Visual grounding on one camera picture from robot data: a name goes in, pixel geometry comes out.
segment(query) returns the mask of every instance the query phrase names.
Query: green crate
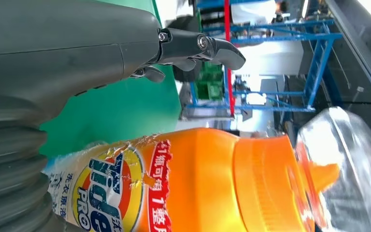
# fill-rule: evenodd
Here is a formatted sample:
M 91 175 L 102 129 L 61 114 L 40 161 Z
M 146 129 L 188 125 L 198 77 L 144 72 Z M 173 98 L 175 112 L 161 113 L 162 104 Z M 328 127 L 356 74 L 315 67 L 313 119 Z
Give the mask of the green crate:
M 221 81 L 201 81 L 195 82 L 197 99 L 199 100 L 221 100 L 224 97 L 223 82 Z

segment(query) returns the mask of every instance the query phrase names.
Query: metal bolt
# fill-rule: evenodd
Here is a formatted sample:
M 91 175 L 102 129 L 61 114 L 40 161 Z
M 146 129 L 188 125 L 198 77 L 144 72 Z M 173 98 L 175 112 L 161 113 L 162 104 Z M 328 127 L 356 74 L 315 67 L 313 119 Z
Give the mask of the metal bolt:
M 161 32 L 158 34 L 158 39 L 160 39 L 161 42 L 169 40 L 169 35 L 165 32 Z
M 197 45 L 201 49 L 205 49 L 207 47 L 207 38 L 204 35 L 200 35 L 197 39 Z

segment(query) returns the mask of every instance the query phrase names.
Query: bottle label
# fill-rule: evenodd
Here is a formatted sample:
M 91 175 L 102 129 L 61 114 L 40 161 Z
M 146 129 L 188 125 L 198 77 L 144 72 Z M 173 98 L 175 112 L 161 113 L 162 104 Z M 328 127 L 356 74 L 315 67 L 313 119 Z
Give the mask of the bottle label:
M 139 220 L 148 221 L 149 231 L 169 232 L 171 159 L 169 141 L 143 156 L 141 149 L 121 144 L 60 158 L 44 171 L 53 210 L 90 232 L 133 231 Z

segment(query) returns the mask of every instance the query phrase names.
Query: metal beam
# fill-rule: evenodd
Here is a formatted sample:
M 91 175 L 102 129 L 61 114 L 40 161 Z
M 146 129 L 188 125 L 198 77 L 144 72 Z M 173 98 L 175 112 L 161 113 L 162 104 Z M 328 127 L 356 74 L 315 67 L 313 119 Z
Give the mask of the metal beam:
M 342 10 L 336 4 L 334 0 L 325 0 L 328 4 L 329 9 L 336 18 L 336 24 L 339 30 L 342 31 L 345 41 L 349 45 L 349 48 L 355 55 L 356 60 L 362 67 L 369 81 L 371 82 L 371 51 L 361 40 L 359 35 L 356 33 L 355 29 L 351 23 L 347 20 Z

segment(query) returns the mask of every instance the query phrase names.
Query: green panel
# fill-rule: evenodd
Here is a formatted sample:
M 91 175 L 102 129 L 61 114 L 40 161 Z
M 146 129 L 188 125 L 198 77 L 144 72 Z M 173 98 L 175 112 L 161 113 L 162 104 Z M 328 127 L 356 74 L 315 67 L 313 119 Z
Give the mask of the green panel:
M 151 0 L 105 1 L 155 13 Z M 163 83 L 127 79 L 71 98 L 57 118 L 42 125 L 48 142 L 41 153 L 54 157 L 92 142 L 111 143 L 174 130 L 181 107 L 172 68 L 158 68 L 166 74 Z

